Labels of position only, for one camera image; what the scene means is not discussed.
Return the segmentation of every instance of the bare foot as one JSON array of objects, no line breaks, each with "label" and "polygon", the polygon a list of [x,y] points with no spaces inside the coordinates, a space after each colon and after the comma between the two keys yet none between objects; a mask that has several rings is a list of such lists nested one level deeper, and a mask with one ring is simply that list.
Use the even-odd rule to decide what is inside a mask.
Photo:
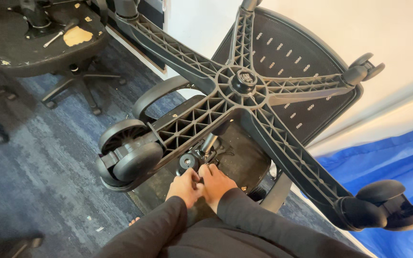
[{"label": "bare foot", "polygon": [[136,217],[136,219],[132,220],[132,222],[129,223],[129,226],[133,225],[135,222],[137,222],[140,219],[140,217]]}]

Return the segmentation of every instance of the black long-sleeve shirt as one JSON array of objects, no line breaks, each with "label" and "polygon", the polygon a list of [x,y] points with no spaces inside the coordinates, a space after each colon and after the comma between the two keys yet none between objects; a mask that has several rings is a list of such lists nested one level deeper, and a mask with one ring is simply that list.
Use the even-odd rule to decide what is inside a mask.
[{"label": "black long-sleeve shirt", "polygon": [[186,222],[186,204],[173,196],[112,238],[96,257],[369,257],[261,208],[239,188],[223,195],[217,217],[189,228]]}]

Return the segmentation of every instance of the center hub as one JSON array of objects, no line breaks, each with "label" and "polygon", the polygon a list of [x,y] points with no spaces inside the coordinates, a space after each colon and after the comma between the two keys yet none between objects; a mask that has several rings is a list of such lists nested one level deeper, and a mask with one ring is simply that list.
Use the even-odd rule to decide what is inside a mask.
[{"label": "center hub", "polygon": [[249,70],[242,69],[232,78],[231,83],[237,92],[248,94],[256,87],[257,76]]}]

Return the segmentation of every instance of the black sleeve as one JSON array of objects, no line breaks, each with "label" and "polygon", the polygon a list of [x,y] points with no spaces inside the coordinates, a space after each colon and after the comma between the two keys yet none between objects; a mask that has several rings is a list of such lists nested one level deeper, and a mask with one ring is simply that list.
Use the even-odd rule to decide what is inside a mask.
[{"label": "black sleeve", "polygon": [[217,215],[224,223],[265,238],[296,257],[369,257],[260,207],[239,188],[223,195]]},{"label": "black sleeve", "polygon": [[178,196],[170,197],[113,237],[95,257],[156,257],[165,243],[186,228],[186,222],[186,203]]}]

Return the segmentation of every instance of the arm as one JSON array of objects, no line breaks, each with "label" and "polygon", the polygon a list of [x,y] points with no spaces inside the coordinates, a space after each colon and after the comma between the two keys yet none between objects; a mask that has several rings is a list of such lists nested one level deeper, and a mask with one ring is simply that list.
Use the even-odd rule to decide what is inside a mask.
[{"label": "arm", "polygon": [[175,177],[165,202],[113,237],[95,257],[156,257],[165,243],[186,228],[187,209],[203,191],[202,184],[193,188],[192,182],[199,180],[193,169]]},{"label": "arm", "polygon": [[113,237],[95,257],[156,257],[165,243],[185,229],[186,221],[185,202],[172,196]]},{"label": "arm", "polygon": [[217,167],[210,165],[209,170],[199,171],[204,177],[206,200],[224,223],[265,238],[295,257],[369,257],[260,207]]}]

